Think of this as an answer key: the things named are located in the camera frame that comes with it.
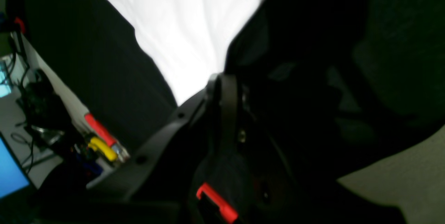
metal part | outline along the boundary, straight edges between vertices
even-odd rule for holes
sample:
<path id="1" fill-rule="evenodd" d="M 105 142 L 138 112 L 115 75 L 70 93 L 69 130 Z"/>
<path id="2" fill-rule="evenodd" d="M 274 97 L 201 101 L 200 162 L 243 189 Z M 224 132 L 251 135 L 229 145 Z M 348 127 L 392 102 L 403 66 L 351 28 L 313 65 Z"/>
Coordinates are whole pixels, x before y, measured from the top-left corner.
<path id="1" fill-rule="evenodd" d="M 240 143 L 246 142 L 246 132 L 244 131 L 244 129 L 240 129 L 240 132 L 238 132 L 238 141 Z"/>
<path id="2" fill-rule="evenodd" d="M 45 129 L 34 125 L 31 125 L 31 129 L 38 132 L 40 138 L 44 140 L 48 146 L 53 145 L 65 135 L 65 132 L 61 130 Z"/>
<path id="3" fill-rule="evenodd" d="M 120 143 L 115 143 L 111 147 L 111 149 L 113 149 L 113 151 L 116 152 L 120 162 L 124 163 L 128 159 L 130 159 L 130 154 L 128 153 L 128 151 Z"/>

black cable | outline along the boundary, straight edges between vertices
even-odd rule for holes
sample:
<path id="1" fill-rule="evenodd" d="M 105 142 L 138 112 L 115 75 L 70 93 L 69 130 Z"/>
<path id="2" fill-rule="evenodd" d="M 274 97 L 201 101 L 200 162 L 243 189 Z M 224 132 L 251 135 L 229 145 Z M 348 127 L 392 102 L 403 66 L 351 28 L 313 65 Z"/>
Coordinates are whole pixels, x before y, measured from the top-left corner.
<path id="1" fill-rule="evenodd" d="M 29 165 L 29 169 L 26 172 L 26 174 L 29 174 L 29 172 L 32 169 L 32 166 L 34 165 L 34 138 L 32 138 L 32 141 L 31 141 L 31 154 L 30 154 L 30 156 L 31 156 L 31 164 Z"/>
<path id="2" fill-rule="evenodd" d="M 20 88 L 22 88 L 22 89 L 24 89 L 24 87 L 23 87 L 23 81 L 25 80 L 26 74 L 27 74 L 27 72 L 29 71 L 29 64 L 28 64 L 26 61 L 25 61 L 25 64 L 26 64 L 26 69 L 25 69 L 25 71 L 23 72 L 22 79 L 20 80 Z"/>
<path id="3" fill-rule="evenodd" d="M 18 134 L 18 133 L 16 133 L 16 132 L 14 132 L 14 133 L 11 134 L 11 138 L 12 138 L 15 142 L 18 142 L 18 143 L 20 143 L 20 144 L 24 144 L 24 145 L 27 145 L 27 146 L 30 146 L 30 145 L 31 145 L 31 143 L 28 142 L 28 141 L 25 139 L 25 137 L 23 137 L 21 134 Z"/>
<path id="4" fill-rule="evenodd" d="M 18 134 L 16 132 L 11 134 L 11 138 L 17 143 L 27 145 L 29 147 L 29 149 L 31 150 L 31 153 L 29 154 L 29 156 L 21 164 L 21 165 L 25 164 L 29 160 L 29 158 L 31 158 L 31 164 L 29 165 L 29 169 L 26 172 L 28 174 L 31 171 L 32 166 L 34 164 L 34 139 L 32 139 L 31 142 L 28 142 L 25 139 L 25 137 L 23 137 L 21 134 Z"/>
<path id="5" fill-rule="evenodd" d="M 0 84 L 6 84 L 7 81 L 9 81 L 11 79 L 11 73 L 14 71 L 14 67 L 16 66 L 16 53 L 13 52 L 13 58 L 11 60 L 11 62 L 8 64 L 8 66 L 6 67 L 6 75 L 5 78 L 2 80 L 2 82 Z"/>
<path id="6" fill-rule="evenodd" d="M 24 61 L 27 63 L 27 55 L 26 55 L 24 44 L 23 44 L 22 34 L 20 31 L 16 31 L 16 35 L 17 35 L 17 41 L 19 42 L 21 56 L 23 57 Z"/>

cable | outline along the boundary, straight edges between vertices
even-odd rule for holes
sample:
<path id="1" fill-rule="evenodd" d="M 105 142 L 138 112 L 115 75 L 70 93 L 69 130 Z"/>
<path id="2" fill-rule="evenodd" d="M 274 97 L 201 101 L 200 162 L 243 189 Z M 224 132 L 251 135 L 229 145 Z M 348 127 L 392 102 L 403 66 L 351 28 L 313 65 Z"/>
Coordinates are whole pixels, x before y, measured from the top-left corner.
<path id="1" fill-rule="evenodd" d="M 27 72 L 29 71 L 29 64 L 27 63 L 27 61 L 25 61 L 25 64 L 26 64 L 26 69 L 25 69 L 25 71 L 23 72 L 22 79 L 20 80 L 20 88 L 22 88 L 22 89 L 24 89 L 24 87 L 23 87 L 23 81 L 25 80 L 26 74 L 27 74 Z"/>
<path id="2" fill-rule="evenodd" d="M 6 67 L 7 74 L 0 84 L 6 84 L 6 82 L 10 80 L 11 73 L 14 71 L 14 67 L 16 66 L 16 59 L 17 59 L 16 52 L 13 52 L 13 58 Z"/>
<path id="3" fill-rule="evenodd" d="M 14 132 L 14 133 L 11 134 L 11 138 L 12 138 L 15 142 L 17 142 L 17 143 L 24 144 L 24 145 L 27 145 L 27 146 L 30 146 L 30 145 L 31 145 L 31 143 L 28 142 L 28 141 L 25 139 L 25 137 L 23 137 L 21 134 L 18 134 L 18 133 L 16 133 L 16 132 Z"/>
<path id="4" fill-rule="evenodd" d="M 32 169 L 32 166 L 34 165 L 34 138 L 32 138 L 32 141 L 31 141 L 31 154 L 30 154 L 30 156 L 31 156 L 31 164 L 29 165 L 29 169 L 26 172 L 26 174 L 29 174 L 29 172 Z"/>
<path id="5" fill-rule="evenodd" d="M 32 166 L 34 164 L 34 138 L 32 139 L 31 142 L 28 142 L 25 139 L 25 137 L 23 137 L 21 134 L 18 134 L 16 132 L 11 134 L 11 138 L 17 143 L 27 145 L 29 147 L 29 149 L 31 150 L 31 153 L 29 154 L 29 156 L 21 163 L 21 165 L 23 166 L 23 164 L 25 164 L 29 160 L 29 158 L 31 158 L 31 164 L 29 165 L 29 169 L 26 172 L 27 174 L 29 174 L 29 172 L 31 171 Z"/>

red handle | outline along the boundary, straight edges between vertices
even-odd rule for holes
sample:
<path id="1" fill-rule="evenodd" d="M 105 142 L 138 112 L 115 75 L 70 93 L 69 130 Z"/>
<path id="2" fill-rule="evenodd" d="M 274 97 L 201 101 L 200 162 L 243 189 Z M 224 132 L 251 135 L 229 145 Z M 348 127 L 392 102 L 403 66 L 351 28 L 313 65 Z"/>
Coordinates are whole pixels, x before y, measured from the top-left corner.
<path id="1" fill-rule="evenodd" d="M 107 143 L 109 147 L 113 146 L 117 142 L 116 139 L 108 132 L 108 130 L 98 121 L 96 121 L 91 113 L 85 115 L 85 120 L 90 125 L 90 127 L 92 127 L 96 131 L 99 137 L 102 138 L 105 143 Z"/>
<path id="2" fill-rule="evenodd" d="M 20 32 L 22 34 L 26 33 L 25 23 L 23 23 L 23 21 L 20 18 L 16 17 L 16 19 L 14 20 L 14 23 L 17 23 L 20 26 Z"/>
<path id="3" fill-rule="evenodd" d="M 227 223 L 234 223 L 238 219 L 238 213 L 227 203 L 209 184 L 204 183 L 196 192 L 196 197 L 200 200 L 202 193 L 212 200 L 219 207 L 219 213 Z"/>

computer monitor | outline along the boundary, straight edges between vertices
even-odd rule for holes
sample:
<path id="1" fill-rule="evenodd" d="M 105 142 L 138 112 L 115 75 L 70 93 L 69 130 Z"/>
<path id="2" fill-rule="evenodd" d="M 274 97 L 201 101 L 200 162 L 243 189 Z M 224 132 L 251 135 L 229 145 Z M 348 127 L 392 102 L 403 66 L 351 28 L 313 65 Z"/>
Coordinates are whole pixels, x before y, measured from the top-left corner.
<path id="1" fill-rule="evenodd" d="M 0 134 L 0 199 L 30 184 L 3 135 Z"/>
<path id="2" fill-rule="evenodd" d="M 0 132 L 0 223 L 29 222 L 29 199 L 35 191 L 35 186 Z"/>

